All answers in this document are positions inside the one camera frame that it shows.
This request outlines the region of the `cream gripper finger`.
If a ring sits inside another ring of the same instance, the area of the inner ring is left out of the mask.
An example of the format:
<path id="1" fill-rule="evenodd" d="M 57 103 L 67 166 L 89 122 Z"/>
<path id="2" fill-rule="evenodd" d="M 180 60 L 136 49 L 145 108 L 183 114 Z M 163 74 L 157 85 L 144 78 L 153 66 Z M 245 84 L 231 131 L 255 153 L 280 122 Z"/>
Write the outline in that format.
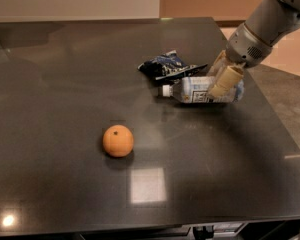
<path id="1" fill-rule="evenodd" d="M 227 68 L 231 65 L 232 61 L 228 59 L 226 52 L 222 50 L 210 67 L 207 76 L 214 79 L 226 78 Z"/>
<path id="2" fill-rule="evenodd" d="M 208 90 L 213 98 L 224 96 L 231 88 L 243 79 L 243 69 L 236 66 L 226 66 L 218 71 L 214 83 Z"/>

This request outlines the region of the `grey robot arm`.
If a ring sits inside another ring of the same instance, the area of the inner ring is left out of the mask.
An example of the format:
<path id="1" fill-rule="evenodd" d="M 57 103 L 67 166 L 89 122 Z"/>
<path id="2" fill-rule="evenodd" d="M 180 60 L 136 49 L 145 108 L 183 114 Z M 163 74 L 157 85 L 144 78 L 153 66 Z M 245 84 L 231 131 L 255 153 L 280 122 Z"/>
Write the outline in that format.
<path id="1" fill-rule="evenodd" d="M 208 74 L 211 99 L 225 95 L 243 78 L 244 70 L 259 65 L 284 36 L 300 29 L 300 0 L 263 0 L 234 31 Z"/>

